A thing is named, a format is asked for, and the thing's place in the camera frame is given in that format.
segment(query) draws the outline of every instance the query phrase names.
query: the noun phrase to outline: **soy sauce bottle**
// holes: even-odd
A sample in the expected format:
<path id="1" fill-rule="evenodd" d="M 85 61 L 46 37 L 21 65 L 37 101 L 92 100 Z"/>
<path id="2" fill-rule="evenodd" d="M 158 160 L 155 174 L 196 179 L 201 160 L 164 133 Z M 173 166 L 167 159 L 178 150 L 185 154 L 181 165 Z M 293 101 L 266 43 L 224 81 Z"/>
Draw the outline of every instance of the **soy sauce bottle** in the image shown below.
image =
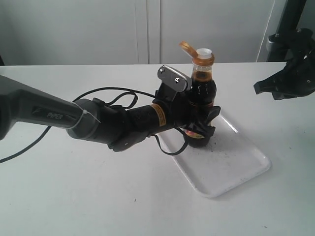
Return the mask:
<path id="1" fill-rule="evenodd" d="M 186 42 L 181 42 L 180 46 L 192 58 L 193 63 L 192 87 L 187 92 L 187 96 L 195 112 L 205 120 L 217 93 L 216 83 L 212 79 L 212 65 L 215 57 L 207 48 L 195 50 Z M 204 147 L 210 140 L 210 135 L 203 136 L 189 130 L 185 130 L 185 133 L 188 136 L 189 145 L 194 148 Z"/>

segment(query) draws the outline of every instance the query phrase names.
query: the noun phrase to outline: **table surface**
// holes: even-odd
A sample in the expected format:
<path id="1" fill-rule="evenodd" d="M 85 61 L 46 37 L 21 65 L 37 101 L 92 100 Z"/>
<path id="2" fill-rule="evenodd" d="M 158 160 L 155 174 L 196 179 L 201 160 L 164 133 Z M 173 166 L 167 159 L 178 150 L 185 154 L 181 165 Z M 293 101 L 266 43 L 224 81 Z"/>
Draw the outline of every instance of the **table surface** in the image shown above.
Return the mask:
<path id="1" fill-rule="evenodd" d="M 192 70 L 188 64 L 171 66 L 186 74 Z M 27 153 L 0 165 L 0 235 L 314 235 L 315 95 L 274 101 L 270 93 L 256 95 L 253 89 L 256 81 L 283 67 L 280 62 L 213 67 L 216 104 L 270 158 L 268 172 L 206 199 L 154 138 L 114 153 L 53 128 Z M 4 66 L 0 74 L 72 100 L 106 86 L 154 93 L 158 68 Z M 109 101 L 116 94 L 94 96 Z M 141 96 L 138 105 L 150 101 Z M 1 157 L 25 147 L 44 128 L 16 124 L 0 141 Z"/>

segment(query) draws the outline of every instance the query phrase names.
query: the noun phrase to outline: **black cable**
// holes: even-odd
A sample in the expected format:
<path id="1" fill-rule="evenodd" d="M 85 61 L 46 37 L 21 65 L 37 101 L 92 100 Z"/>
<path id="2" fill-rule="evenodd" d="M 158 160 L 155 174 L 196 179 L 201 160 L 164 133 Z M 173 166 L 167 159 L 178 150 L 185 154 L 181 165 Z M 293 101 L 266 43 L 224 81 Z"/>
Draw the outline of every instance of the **black cable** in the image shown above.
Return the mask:
<path id="1" fill-rule="evenodd" d="M 117 102 L 120 98 L 122 98 L 123 96 L 125 95 L 134 95 L 134 99 L 133 101 L 131 102 L 131 104 L 127 107 L 125 107 L 126 109 L 129 109 L 129 108 L 132 108 L 138 101 L 138 96 L 136 95 L 136 93 L 138 94 L 141 94 L 141 95 L 144 95 L 144 96 L 148 96 L 148 97 L 151 97 L 151 98 L 157 98 L 156 96 L 150 94 L 150 93 L 146 93 L 146 92 L 142 92 L 142 91 L 138 91 L 138 90 L 133 90 L 133 89 L 128 89 L 128 88 L 121 88 L 121 87 L 102 87 L 102 88 L 97 88 L 97 89 L 93 89 L 93 90 L 90 90 L 88 92 L 85 92 L 83 93 L 82 95 L 78 96 L 76 99 L 73 100 L 73 102 L 85 97 L 86 95 L 89 95 L 91 93 L 95 93 L 95 92 L 98 92 L 98 91 L 104 91 L 104 90 L 120 90 L 120 91 L 127 91 L 127 92 L 124 92 L 120 95 L 118 95 L 113 101 L 107 103 L 108 105 L 112 105 L 114 104 L 115 102 Z M 17 152 L 16 154 L 13 154 L 9 157 L 6 157 L 6 158 L 3 158 L 0 160 L 0 164 L 3 163 L 3 162 L 6 162 L 6 161 L 9 161 L 15 157 L 18 157 L 20 155 L 22 155 L 23 153 L 25 153 L 26 151 L 30 150 L 33 146 L 35 146 L 36 144 L 39 143 L 39 141 L 41 141 L 45 135 L 48 133 L 48 131 L 51 129 L 51 126 L 48 126 L 44 132 L 34 141 L 32 142 L 30 145 L 28 145 L 26 148 L 22 149 L 21 151 Z M 167 155 L 177 155 L 179 153 L 181 153 L 182 151 L 185 150 L 185 148 L 187 147 L 188 143 L 186 141 L 186 136 L 185 136 L 185 133 L 179 129 L 179 128 L 175 128 L 177 129 L 179 132 L 181 132 L 184 136 L 184 139 L 185 139 L 185 143 L 184 145 L 181 147 L 181 149 L 175 153 L 168 153 L 168 152 L 165 152 L 162 148 L 161 148 L 161 145 L 160 145 L 160 142 L 159 142 L 159 139 L 158 139 L 158 136 L 157 135 L 153 135 L 155 136 L 156 140 L 157 140 L 157 144 L 159 146 L 159 148 L 161 149 L 161 151 Z"/>

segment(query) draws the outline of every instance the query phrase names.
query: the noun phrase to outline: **bottle cap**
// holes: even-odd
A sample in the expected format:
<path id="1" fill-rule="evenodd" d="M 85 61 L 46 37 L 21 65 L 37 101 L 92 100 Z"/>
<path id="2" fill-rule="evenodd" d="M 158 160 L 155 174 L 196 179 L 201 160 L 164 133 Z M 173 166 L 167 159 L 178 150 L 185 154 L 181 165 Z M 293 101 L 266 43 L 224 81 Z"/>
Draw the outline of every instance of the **bottle cap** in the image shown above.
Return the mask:
<path id="1" fill-rule="evenodd" d="M 187 42 L 179 44 L 181 48 L 192 58 L 192 63 L 198 66 L 211 66 L 215 61 L 215 56 L 208 48 L 199 48 L 197 51 Z"/>

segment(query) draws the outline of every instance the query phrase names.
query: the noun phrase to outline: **white tray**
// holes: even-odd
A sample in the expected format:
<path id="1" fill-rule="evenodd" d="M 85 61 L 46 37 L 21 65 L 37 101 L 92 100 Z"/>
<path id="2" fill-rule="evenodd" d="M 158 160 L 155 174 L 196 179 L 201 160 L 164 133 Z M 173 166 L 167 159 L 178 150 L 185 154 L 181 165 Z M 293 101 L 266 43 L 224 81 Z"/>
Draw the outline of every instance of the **white tray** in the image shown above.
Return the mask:
<path id="1" fill-rule="evenodd" d="M 212 121 L 214 136 L 205 148 L 188 146 L 174 160 L 193 188 L 207 198 L 217 197 L 228 190 L 267 171 L 271 162 L 258 148 L 225 117 Z M 165 149 L 174 152 L 183 144 L 176 130 L 160 133 Z"/>

